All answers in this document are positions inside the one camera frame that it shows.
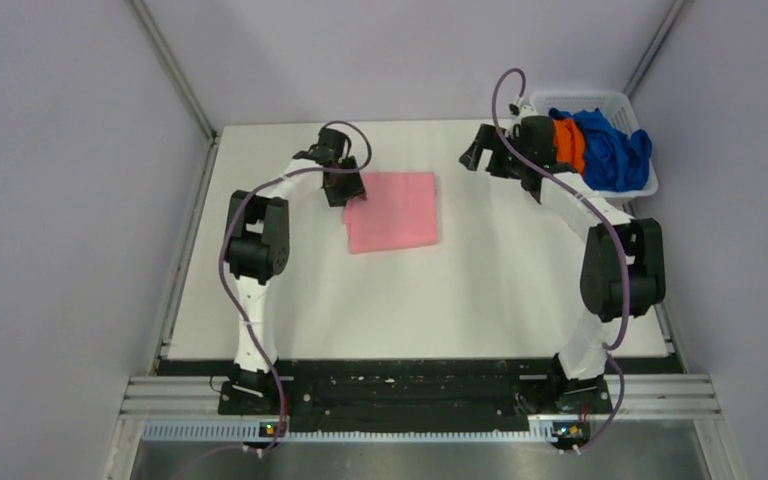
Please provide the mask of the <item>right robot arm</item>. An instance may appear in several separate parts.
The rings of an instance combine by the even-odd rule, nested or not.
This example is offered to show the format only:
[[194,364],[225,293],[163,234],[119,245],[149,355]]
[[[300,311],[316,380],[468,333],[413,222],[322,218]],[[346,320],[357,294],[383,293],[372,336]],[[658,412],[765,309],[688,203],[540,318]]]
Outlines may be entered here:
[[546,116],[521,117],[504,129],[482,124],[459,162],[514,179],[541,207],[560,217],[584,244],[579,292],[584,310],[568,342],[553,359],[557,378],[546,385],[549,404],[572,412],[587,397],[585,381],[604,373],[610,353],[625,340],[632,319],[666,293],[663,233],[652,218],[635,218],[589,187],[568,163],[556,162],[543,130]]

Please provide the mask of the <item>pink t shirt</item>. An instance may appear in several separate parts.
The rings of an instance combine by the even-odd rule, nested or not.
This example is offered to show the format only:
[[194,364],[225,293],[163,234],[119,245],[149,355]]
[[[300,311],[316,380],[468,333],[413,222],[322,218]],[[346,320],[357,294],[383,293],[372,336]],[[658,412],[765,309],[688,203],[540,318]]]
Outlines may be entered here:
[[372,172],[365,196],[345,206],[351,254],[404,250],[439,241],[436,176],[432,172]]

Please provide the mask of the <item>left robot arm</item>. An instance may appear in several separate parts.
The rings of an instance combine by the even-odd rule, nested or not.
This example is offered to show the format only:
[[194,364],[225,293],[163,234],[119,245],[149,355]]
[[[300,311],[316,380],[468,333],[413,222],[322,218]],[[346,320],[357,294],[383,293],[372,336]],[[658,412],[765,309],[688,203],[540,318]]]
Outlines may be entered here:
[[352,155],[343,131],[348,125],[325,123],[316,141],[294,154],[276,178],[229,199],[218,260],[220,283],[239,320],[229,382],[257,413],[274,410],[283,393],[266,303],[271,283],[289,264],[292,201],[320,192],[330,207],[345,207],[367,197],[361,172],[368,163]]

